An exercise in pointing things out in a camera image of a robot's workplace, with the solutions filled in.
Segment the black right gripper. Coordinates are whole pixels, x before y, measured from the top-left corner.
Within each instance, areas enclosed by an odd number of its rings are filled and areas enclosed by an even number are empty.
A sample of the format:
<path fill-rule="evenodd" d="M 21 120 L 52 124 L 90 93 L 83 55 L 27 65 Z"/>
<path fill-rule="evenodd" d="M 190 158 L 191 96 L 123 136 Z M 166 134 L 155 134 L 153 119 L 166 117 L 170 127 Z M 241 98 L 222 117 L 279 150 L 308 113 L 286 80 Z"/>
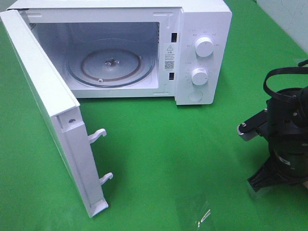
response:
<path fill-rule="evenodd" d="M 298 184 L 301 178 L 286 173 L 308 172 L 308 89 L 289 88 L 278 93 L 292 97 L 295 103 L 271 97 L 266 109 L 237 127 L 245 141 L 264 137 L 274 155 L 247 179 L 255 192 L 279 184 Z"/>

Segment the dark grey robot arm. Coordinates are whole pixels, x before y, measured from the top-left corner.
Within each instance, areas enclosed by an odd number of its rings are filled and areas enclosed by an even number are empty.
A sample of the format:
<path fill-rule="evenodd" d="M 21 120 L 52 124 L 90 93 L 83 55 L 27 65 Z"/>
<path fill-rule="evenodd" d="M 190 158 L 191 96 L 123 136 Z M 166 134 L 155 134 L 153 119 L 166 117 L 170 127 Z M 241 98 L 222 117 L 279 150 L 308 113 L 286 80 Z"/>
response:
<path fill-rule="evenodd" d="M 295 103 L 270 98 L 267 108 L 237 127 L 239 136 L 249 141 L 264 137 L 269 158 L 248 179 L 252 189 L 278 184 L 299 184 L 308 180 L 308 89 L 290 88 L 279 92 Z"/>

